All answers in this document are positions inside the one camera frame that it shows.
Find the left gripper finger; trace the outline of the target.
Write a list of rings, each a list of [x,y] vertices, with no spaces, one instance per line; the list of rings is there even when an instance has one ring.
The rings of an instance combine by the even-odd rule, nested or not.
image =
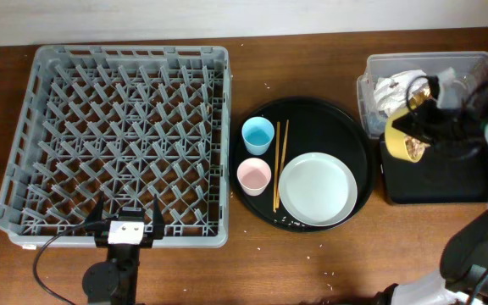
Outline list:
[[[164,238],[164,217],[158,204],[158,197],[155,196],[152,204],[152,235],[154,240]]]
[[[92,211],[88,214],[84,221],[84,228],[86,231],[89,230],[100,230],[100,228],[104,225],[103,220],[103,207],[104,207],[104,196],[101,195]]]

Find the wooden chopstick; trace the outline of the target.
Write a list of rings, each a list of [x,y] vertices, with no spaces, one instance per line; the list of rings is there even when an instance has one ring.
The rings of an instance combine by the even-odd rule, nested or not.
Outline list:
[[[284,130],[285,133],[282,142],[281,159],[280,159],[280,166],[278,170],[278,180],[280,180],[281,173],[285,168],[289,124],[290,124],[290,120],[287,119],[286,127]],[[277,210],[280,208],[280,182],[279,181],[277,182],[276,197],[275,197],[274,204],[275,204],[274,211],[277,212]]]
[[[275,153],[274,153],[274,189],[273,189],[273,212],[277,212],[277,191],[278,191],[278,175],[279,175],[279,156],[280,156],[280,122],[276,123],[275,132]]]

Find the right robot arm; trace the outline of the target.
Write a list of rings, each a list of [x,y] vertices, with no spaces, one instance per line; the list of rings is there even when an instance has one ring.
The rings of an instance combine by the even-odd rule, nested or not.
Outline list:
[[[453,69],[415,75],[403,86],[404,106],[385,126],[385,144],[393,158],[417,163],[408,152],[412,141],[445,158],[464,159],[488,149],[488,70],[485,78],[456,102],[450,90]],[[374,304],[488,304],[488,208],[446,244],[440,267],[410,284],[378,292]]]

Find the white napkin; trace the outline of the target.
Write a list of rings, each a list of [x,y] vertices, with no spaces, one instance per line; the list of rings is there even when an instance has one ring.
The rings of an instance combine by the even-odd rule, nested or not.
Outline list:
[[[427,87],[426,73],[421,69],[407,70],[387,78],[379,78],[374,89],[374,101],[380,113],[390,117],[406,104],[406,90],[410,83],[419,77],[410,88],[409,97]]]

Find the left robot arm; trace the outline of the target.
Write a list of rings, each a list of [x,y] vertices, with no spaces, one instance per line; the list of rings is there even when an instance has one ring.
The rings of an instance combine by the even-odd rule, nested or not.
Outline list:
[[[155,197],[151,204],[152,228],[147,229],[144,208],[123,207],[110,218],[103,217],[100,198],[86,217],[86,230],[94,234],[97,246],[107,257],[84,274],[82,289],[89,304],[134,304],[140,266],[140,250],[164,238],[164,217]]]

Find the blue plastic cup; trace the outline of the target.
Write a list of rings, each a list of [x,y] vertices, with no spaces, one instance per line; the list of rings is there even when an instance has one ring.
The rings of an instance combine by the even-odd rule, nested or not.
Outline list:
[[[249,153],[259,156],[269,149],[275,135],[273,124],[264,117],[251,117],[241,128],[241,136]]]

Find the food scraps pile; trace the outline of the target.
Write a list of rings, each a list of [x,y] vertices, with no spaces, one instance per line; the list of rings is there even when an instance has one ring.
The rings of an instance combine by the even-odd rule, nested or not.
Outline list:
[[[425,150],[430,147],[430,144],[411,136],[404,136],[404,144],[409,160],[414,163],[417,163],[423,157]]]

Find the grey round plate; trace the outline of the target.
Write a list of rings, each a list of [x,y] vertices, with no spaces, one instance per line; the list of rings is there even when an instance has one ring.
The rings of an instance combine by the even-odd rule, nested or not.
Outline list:
[[[322,152],[292,159],[281,173],[278,192],[291,217],[316,227],[339,224],[358,199],[352,171],[340,159]]]

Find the gold snack wrapper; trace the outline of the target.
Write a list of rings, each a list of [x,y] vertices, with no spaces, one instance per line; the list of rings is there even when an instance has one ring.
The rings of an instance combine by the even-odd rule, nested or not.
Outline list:
[[[432,98],[428,85],[420,87],[417,91],[410,94],[409,105],[411,109],[416,109],[426,100]]]

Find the yellow plastic bowl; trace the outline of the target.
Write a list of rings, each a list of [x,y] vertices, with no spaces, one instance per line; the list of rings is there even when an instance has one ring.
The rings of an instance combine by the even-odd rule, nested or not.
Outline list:
[[[392,157],[412,162],[409,160],[404,144],[404,136],[407,135],[394,129],[391,125],[394,119],[398,119],[400,116],[407,113],[408,110],[406,108],[400,108],[389,117],[385,125],[385,144]]]

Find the pink plastic cup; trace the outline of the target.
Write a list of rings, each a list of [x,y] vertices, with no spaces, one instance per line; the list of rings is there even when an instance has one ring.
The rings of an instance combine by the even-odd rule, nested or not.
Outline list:
[[[237,180],[242,190],[252,197],[260,195],[270,183],[272,172],[260,158],[247,158],[237,168]]]

